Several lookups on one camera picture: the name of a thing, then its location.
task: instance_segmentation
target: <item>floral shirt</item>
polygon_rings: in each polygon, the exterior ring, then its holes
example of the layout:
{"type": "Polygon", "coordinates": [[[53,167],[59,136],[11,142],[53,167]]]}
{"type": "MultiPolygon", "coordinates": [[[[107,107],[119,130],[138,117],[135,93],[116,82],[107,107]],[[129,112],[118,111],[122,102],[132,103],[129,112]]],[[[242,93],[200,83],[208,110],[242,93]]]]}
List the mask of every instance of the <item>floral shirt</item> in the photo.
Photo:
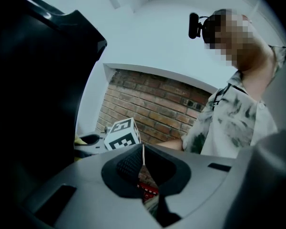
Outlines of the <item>floral shirt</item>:
{"type": "MultiPolygon", "coordinates": [[[[286,47],[271,47],[276,56],[275,77],[286,60],[286,47]]],[[[237,71],[228,86],[208,100],[194,126],[182,136],[183,149],[202,155],[236,158],[239,150],[254,146],[261,138],[277,132],[263,100],[249,96],[237,71]]]]}

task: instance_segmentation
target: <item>red brick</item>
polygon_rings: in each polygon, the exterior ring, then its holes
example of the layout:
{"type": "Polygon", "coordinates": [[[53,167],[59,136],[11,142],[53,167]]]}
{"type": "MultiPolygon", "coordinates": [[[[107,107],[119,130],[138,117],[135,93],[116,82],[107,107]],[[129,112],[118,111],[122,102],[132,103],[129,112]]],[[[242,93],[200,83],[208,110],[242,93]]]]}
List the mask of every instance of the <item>red brick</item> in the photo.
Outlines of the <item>red brick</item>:
{"type": "Polygon", "coordinates": [[[160,132],[163,132],[165,134],[169,134],[170,133],[170,128],[168,126],[162,125],[160,123],[156,123],[156,125],[154,126],[154,128],[160,132]]]}
{"type": "Polygon", "coordinates": [[[108,101],[108,102],[111,102],[111,103],[112,103],[112,101],[113,101],[113,97],[111,97],[111,96],[109,96],[109,95],[105,94],[104,100],[106,100],[106,101],[108,101]]]}
{"type": "Polygon", "coordinates": [[[186,124],[189,124],[189,125],[193,125],[195,122],[195,119],[188,117],[186,115],[183,115],[183,114],[178,114],[176,117],[176,120],[179,120],[179,121],[186,123],[186,124]]]}
{"type": "Polygon", "coordinates": [[[140,76],[141,73],[138,71],[128,71],[128,74],[131,76],[138,77],[138,76],[140,76]]]}
{"type": "Polygon", "coordinates": [[[156,99],[155,96],[152,96],[152,95],[150,95],[150,94],[145,94],[145,93],[141,93],[141,94],[140,94],[140,98],[145,99],[145,100],[147,100],[147,101],[149,101],[149,102],[154,102],[155,99],[156,99]]]}
{"type": "Polygon", "coordinates": [[[159,110],[159,106],[152,104],[150,102],[147,102],[145,100],[139,99],[139,98],[132,98],[131,102],[133,104],[139,105],[139,106],[144,107],[144,108],[149,109],[149,110],[153,110],[155,112],[158,112],[158,110],[159,110]]]}
{"type": "Polygon", "coordinates": [[[129,109],[129,110],[132,110],[132,111],[135,111],[136,107],[135,105],[131,104],[131,103],[128,103],[128,102],[125,102],[121,99],[117,99],[117,98],[112,98],[112,102],[116,105],[119,105],[120,107],[123,107],[125,109],[129,109]]]}
{"type": "Polygon", "coordinates": [[[145,141],[148,143],[150,136],[146,135],[145,133],[140,132],[141,141],[145,141]]]}
{"type": "Polygon", "coordinates": [[[183,131],[179,131],[179,130],[175,130],[175,129],[171,130],[171,136],[174,136],[176,138],[181,138],[181,136],[183,136],[184,134],[185,134],[185,132],[183,132],[183,131]]]}
{"type": "Polygon", "coordinates": [[[133,97],[132,97],[132,96],[129,96],[129,95],[126,95],[126,94],[120,94],[120,97],[119,97],[119,98],[120,98],[120,99],[123,99],[123,100],[125,100],[125,101],[130,102],[133,97]]]}
{"type": "Polygon", "coordinates": [[[208,101],[207,97],[202,96],[202,95],[195,93],[195,92],[193,92],[191,94],[190,99],[197,102],[197,103],[200,103],[200,104],[206,104],[206,102],[208,101]]]}
{"type": "Polygon", "coordinates": [[[137,107],[137,113],[144,115],[144,116],[148,116],[149,114],[149,110],[141,108],[141,107],[137,107]]]}
{"type": "Polygon", "coordinates": [[[170,118],[173,118],[175,119],[176,115],[177,115],[177,112],[174,111],[174,110],[170,110],[170,109],[167,109],[167,108],[163,108],[163,107],[160,107],[160,111],[159,113],[167,116],[167,117],[170,117],[170,118]]]}
{"type": "Polygon", "coordinates": [[[125,87],[122,87],[122,86],[118,86],[116,88],[116,90],[118,92],[121,92],[121,93],[124,93],[124,94],[128,94],[128,95],[131,95],[131,96],[134,96],[134,97],[139,97],[140,96],[140,92],[139,91],[136,91],[136,90],[133,90],[133,89],[128,89],[128,88],[125,88],[125,87]]]}
{"type": "Polygon", "coordinates": [[[182,99],[181,96],[178,96],[178,95],[175,95],[175,94],[171,94],[171,93],[166,93],[165,98],[168,99],[168,100],[174,101],[176,103],[180,103],[181,99],[182,99]]]}
{"type": "Polygon", "coordinates": [[[101,111],[102,111],[103,113],[107,114],[108,111],[109,111],[109,108],[106,108],[106,107],[102,106],[102,107],[101,107],[101,111]]]}
{"type": "Polygon", "coordinates": [[[166,82],[168,79],[163,77],[163,76],[159,76],[159,75],[154,75],[154,74],[149,74],[149,78],[153,79],[153,80],[158,80],[161,82],[166,82]]]}
{"type": "Polygon", "coordinates": [[[155,137],[155,138],[157,138],[157,139],[160,139],[160,140],[162,140],[162,141],[164,141],[164,142],[167,140],[167,136],[166,136],[166,135],[164,135],[163,133],[158,132],[158,131],[156,131],[156,130],[150,128],[150,127],[146,127],[146,128],[144,129],[144,132],[145,132],[146,134],[148,134],[148,135],[150,135],[150,136],[153,136],[153,137],[155,137]]]}
{"type": "Polygon", "coordinates": [[[185,106],[182,106],[182,105],[180,105],[180,104],[173,103],[173,102],[171,102],[171,101],[167,101],[167,100],[165,100],[165,99],[156,98],[155,103],[156,103],[156,104],[159,104],[159,105],[162,105],[162,106],[164,106],[164,107],[173,109],[173,110],[175,110],[175,111],[181,112],[181,113],[185,113],[185,112],[186,112],[186,107],[185,107],[185,106]]]}
{"type": "Polygon", "coordinates": [[[176,129],[179,129],[180,127],[180,122],[173,120],[171,118],[165,117],[161,114],[155,113],[155,112],[150,112],[149,117],[153,120],[156,120],[158,122],[161,122],[163,124],[169,125],[171,127],[174,127],[176,129]]]}
{"type": "Polygon", "coordinates": [[[164,95],[165,95],[165,91],[157,89],[157,88],[152,88],[149,86],[137,85],[135,89],[138,91],[146,92],[146,93],[156,95],[159,97],[164,97],[164,95]]]}
{"type": "Polygon", "coordinates": [[[107,107],[109,109],[114,109],[114,107],[115,107],[114,104],[112,104],[112,103],[110,103],[108,101],[105,101],[105,100],[103,101],[103,106],[105,106],[105,107],[107,107]]]}
{"type": "Polygon", "coordinates": [[[187,114],[188,116],[191,116],[191,117],[197,119],[197,117],[198,117],[198,115],[199,115],[199,112],[198,112],[198,111],[195,111],[195,110],[193,110],[193,109],[189,109],[189,108],[188,108],[187,111],[186,111],[186,114],[187,114]]]}
{"type": "Polygon", "coordinates": [[[176,80],[173,80],[173,79],[170,79],[169,82],[168,82],[169,85],[171,86],[174,86],[174,87],[177,87],[179,89],[182,89],[182,90],[188,90],[188,91],[192,91],[193,90],[193,86],[191,85],[188,85],[186,83],[183,83],[183,82],[179,82],[179,81],[176,81],[176,80]]]}
{"type": "Polygon", "coordinates": [[[100,118],[112,123],[112,118],[111,116],[107,115],[107,114],[104,114],[103,112],[100,112],[100,118]]]}
{"type": "Polygon", "coordinates": [[[209,98],[212,94],[205,91],[205,90],[202,90],[200,88],[197,88],[197,87],[193,87],[194,91],[193,92],[196,92],[202,96],[205,96],[206,98],[209,98]]]}
{"type": "Polygon", "coordinates": [[[115,90],[116,87],[117,87],[117,86],[116,86],[116,85],[113,85],[113,84],[109,84],[109,85],[108,85],[108,88],[111,89],[111,90],[115,90]]]}
{"type": "Polygon", "coordinates": [[[133,76],[128,76],[127,80],[130,82],[135,82],[135,83],[139,83],[139,84],[144,84],[145,82],[145,78],[144,77],[133,77],[133,76]]]}
{"type": "Polygon", "coordinates": [[[112,78],[114,78],[114,79],[120,79],[121,76],[122,76],[122,72],[116,71],[116,72],[114,73],[114,75],[112,76],[112,78]]]}
{"type": "Polygon", "coordinates": [[[101,123],[96,123],[96,128],[98,128],[101,132],[105,129],[105,127],[101,123]]]}
{"type": "Polygon", "coordinates": [[[150,87],[154,87],[154,88],[158,88],[160,86],[160,82],[156,81],[156,80],[147,79],[144,82],[144,85],[147,85],[147,86],[150,86],[150,87]]]}
{"type": "Polygon", "coordinates": [[[140,72],[140,76],[141,76],[141,77],[144,77],[144,78],[146,78],[146,79],[148,79],[150,75],[151,75],[151,74],[140,72]]]}
{"type": "Polygon", "coordinates": [[[128,111],[127,112],[127,116],[128,117],[133,117],[136,122],[138,121],[138,122],[140,122],[142,124],[149,125],[151,127],[153,127],[154,124],[155,124],[155,121],[153,121],[153,120],[151,120],[149,118],[146,118],[146,117],[144,117],[144,116],[142,116],[140,114],[137,114],[137,113],[135,113],[133,111],[128,111]]]}
{"type": "Polygon", "coordinates": [[[119,106],[116,106],[114,111],[118,112],[119,114],[122,114],[122,115],[126,115],[126,113],[127,113],[127,109],[121,108],[119,106]]]}
{"type": "Polygon", "coordinates": [[[108,110],[108,115],[110,115],[111,117],[113,117],[114,119],[117,119],[117,120],[124,120],[124,119],[127,119],[127,117],[109,109],[108,110]]]}
{"type": "Polygon", "coordinates": [[[151,136],[151,138],[149,139],[149,143],[150,144],[158,144],[158,143],[162,143],[163,141],[159,140],[159,139],[156,139],[156,138],[153,138],[151,136]]]}
{"type": "Polygon", "coordinates": [[[119,80],[119,79],[116,79],[116,78],[112,78],[110,83],[114,83],[114,84],[117,84],[117,85],[123,85],[123,82],[122,80],[119,80]]]}
{"type": "Polygon", "coordinates": [[[112,124],[113,124],[113,123],[111,123],[111,122],[108,122],[108,121],[106,121],[106,120],[100,118],[100,117],[99,117],[99,119],[97,120],[97,122],[100,123],[100,124],[103,125],[103,126],[112,126],[112,124]]]}
{"type": "Polygon", "coordinates": [[[125,81],[124,84],[123,84],[124,87],[132,88],[132,89],[134,89],[136,87],[136,85],[137,85],[136,83],[128,82],[128,81],[125,81]]]}
{"type": "Polygon", "coordinates": [[[115,91],[115,90],[111,90],[111,89],[107,89],[106,94],[113,96],[113,97],[119,97],[120,93],[115,91]]]}
{"type": "Polygon", "coordinates": [[[170,86],[167,84],[161,84],[160,89],[166,90],[168,92],[171,92],[171,93],[183,96],[183,97],[190,97],[189,91],[181,90],[179,88],[176,88],[174,86],[170,86]]]}
{"type": "Polygon", "coordinates": [[[158,112],[160,107],[155,104],[145,102],[145,108],[158,112]]]}
{"type": "Polygon", "coordinates": [[[126,81],[127,78],[128,78],[128,75],[123,73],[123,74],[121,75],[121,77],[120,77],[120,80],[121,80],[121,81],[126,81]]]}
{"type": "Polygon", "coordinates": [[[131,99],[131,102],[132,102],[133,104],[136,104],[136,105],[145,107],[145,101],[142,100],[142,99],[133,97],[133,98],[131,99]]]}
{"type": "Polygon", "coordinates": [[[190,128],[191,128],[190,125],[187,125],[187,124],[184,124],[184,123],[183,123],[183,124],[181,125],[181,128],[180,128],[180,129],[181,129],[182,131],[184,131],[184,132],[188,132],[190,128]]]}
{"type": "Polygon", "coordinates": [[[136,126],[137,126],[137,128],[138,128],[139,131],[143,131],[143,130],[144,130],[145,125],[143,125],[143,124],[141,124],[141,123],[139,123],[139,122],[136,122],[135,124],[136,124],[136,126]]]}

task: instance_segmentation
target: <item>black and white cube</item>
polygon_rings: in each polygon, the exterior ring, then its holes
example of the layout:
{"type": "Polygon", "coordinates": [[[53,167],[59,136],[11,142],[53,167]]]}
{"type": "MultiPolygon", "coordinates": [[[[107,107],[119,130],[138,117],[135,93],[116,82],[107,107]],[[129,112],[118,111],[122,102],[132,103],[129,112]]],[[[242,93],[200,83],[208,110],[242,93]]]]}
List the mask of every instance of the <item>black and white cube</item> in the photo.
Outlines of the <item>black and white cube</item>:
{"type": "Polygon", "coordinates": [[[114,122],[104,143],[108,150],[140,143],[140,134],[133,118],[114,122]]]}

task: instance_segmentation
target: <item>brick wall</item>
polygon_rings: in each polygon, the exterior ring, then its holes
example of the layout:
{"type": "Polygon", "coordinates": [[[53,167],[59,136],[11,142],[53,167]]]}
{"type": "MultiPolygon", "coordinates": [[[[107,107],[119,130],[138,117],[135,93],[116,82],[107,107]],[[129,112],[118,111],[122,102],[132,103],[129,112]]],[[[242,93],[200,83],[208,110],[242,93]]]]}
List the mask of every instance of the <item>brick wall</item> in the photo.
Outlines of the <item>brick wall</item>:
{"type": "Polygon", "coordinates": [[[118,70],[105,95],[97,130],[133,117],[146,143],[180,138],[194,124],[210,95],[172,79],[118,70]]]}

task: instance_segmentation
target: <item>shirt collar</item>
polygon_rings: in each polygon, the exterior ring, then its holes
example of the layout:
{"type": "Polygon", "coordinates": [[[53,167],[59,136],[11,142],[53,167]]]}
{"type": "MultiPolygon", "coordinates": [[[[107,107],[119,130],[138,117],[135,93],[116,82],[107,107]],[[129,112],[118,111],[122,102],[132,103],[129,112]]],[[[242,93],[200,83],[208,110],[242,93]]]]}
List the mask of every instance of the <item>shirt collar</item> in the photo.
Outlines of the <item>shirt collar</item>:
{"type": "MultiPolygon", "coordinates": [[[[280,47],[280,46],[270,46],[270,47],[276,56],[276,66],[272,77],[273,79],[276,76],[277,72],[283,67],[286,61],[286,47],[280,47]]],[[[247,93],[242,83],[242,73],[240,71],[235,72],[235,74],[227,82],[232,86],[240,88],[245,93],[247,93]]]]}

